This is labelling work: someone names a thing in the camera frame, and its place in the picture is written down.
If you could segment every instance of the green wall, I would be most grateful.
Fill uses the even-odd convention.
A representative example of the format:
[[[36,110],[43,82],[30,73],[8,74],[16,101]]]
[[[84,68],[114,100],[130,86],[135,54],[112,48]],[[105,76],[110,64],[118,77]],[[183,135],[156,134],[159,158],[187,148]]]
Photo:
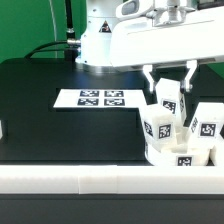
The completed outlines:
[[[0,0],[0,63],[5,59],[23,57],[35,47],[54,41],[49,0]],[[73,21],[80,38],[86,27],[85,0],[71,0]],[[58,40],[66,38],[64,0],[52,0]],[[55,57],[42,53],[36,57]],[[224,78],[224,64],[210,66]]]

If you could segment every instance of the white cube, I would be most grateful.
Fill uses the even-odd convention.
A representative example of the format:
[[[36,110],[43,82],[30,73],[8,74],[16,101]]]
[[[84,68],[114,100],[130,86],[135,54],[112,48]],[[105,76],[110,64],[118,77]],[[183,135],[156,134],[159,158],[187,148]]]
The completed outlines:
[[[0,120],[0,139],[2,138],[3,134],[2,134],[2,123],[1,123],[1,120]]]
[[[224,137],[218,136],[210,152],[210,158],[215,166],[224,166]]]
[[[156,85],[157,102],[175,115],[175,126],[182,127],[186,120],[184,95],[180,92],[180,82],[161,78]]]
[[[140,109],[146,142],[158,151],[177,144],[172,112],[159,104]]]
[[[186,135],[189,147],[213,148],[223,123],[223,103],[199,103]]]

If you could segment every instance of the table surface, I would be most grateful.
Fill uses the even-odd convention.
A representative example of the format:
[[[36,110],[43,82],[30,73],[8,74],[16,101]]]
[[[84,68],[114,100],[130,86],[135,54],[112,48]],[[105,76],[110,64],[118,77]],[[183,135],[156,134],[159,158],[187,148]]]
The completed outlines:
[[[185,72],[182,68],[159,70],[157,79],[181,79]],[[186,95],[186,123],[191,120],[199,101],[224,102],[224,80],[207,66],[200,66],[193,85],[192,93]],[[155,102],[155,96],[147,93],[147,83],[140,73],[96,77],[76,70],[69,62],[53,59],[12,59],[2,63],[0,119],[7,136],[0,141],[0,163],[61,164],[67,161],[73,164],[74,161],[65,156],[66,142],[60,141],[63,136],[71,138],[71,130],[65,132],[58,127],[72,121],[74,111],[62,112],[63,117],[58,122],[62,115],[56,113],[52,105],[59,89],[95,89],[102,86],[104,89],[143,89],[147,102]],[[144,159],[134,164],[147,165]],[[0,222],[222,224],[223,199],[223,195],[0,194]]]
[[[178,80],[185,74],[184,68],[161,69],[157,71],[156,78],[168,77]],[[199,101],[224,102],[224,80],[207,66],[198,69],[193,86],[192,93],[185,96],[188,113],[186,123],[191,120]],[[149,94],[147,82],[141,72],[99,76],[78,70],[71,62],[60,59],[7,60],[0,65],[0,119],[5,133],[0,141],[1,164],[148,165],[142,144],[139,151],[133,149],[125,152],[117,147],[119,144],[116,143],[116,136],[114,141],[109,143],[101,138],[102,147],[93,147],[90,152],[90,143],[87,144],[88,142],[82,139],[86,132],[92,138],[97,138],[85,127],[89,127],[89,123],[96,129],[102,127],[104,123],[108,124],[108,116],[113,115],[117,123],[110,129],[98,128],[96,133],[106,136],[114,134],[111,129],[117,129],[116,135],[123,134],[123,139],[127,140],[128,135],[132,133],[120,133],[119,121],[124,117],[133,119],[132,116],[136,116],[135,111],[125,113],[120,109],[111,110],[111,113],[93,110],[82,110],[81,113],[80,110],[72,113],[58,112],[53,105],[60,89],[142,89],[147,103],[155,102],[155,96]],[[137,144],[135,140],[129,138],[128,144]],[[105,150],[106,145],[110,145],[114,150]]]

